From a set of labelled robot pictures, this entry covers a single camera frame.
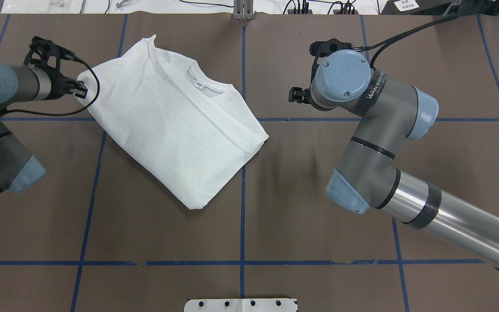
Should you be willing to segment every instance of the white t-shirt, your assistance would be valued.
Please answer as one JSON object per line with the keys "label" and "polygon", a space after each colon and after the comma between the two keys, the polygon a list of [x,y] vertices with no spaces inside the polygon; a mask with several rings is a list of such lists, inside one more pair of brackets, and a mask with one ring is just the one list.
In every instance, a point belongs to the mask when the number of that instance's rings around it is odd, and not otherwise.
{"label": "white t-shirt", "polygon": [[[109,136],[189,209],[203,208],[269,137],[231,84],[158,49],[155,35],[93,68],[89,112]],[[81,73],[89,92],[97,85]]]}

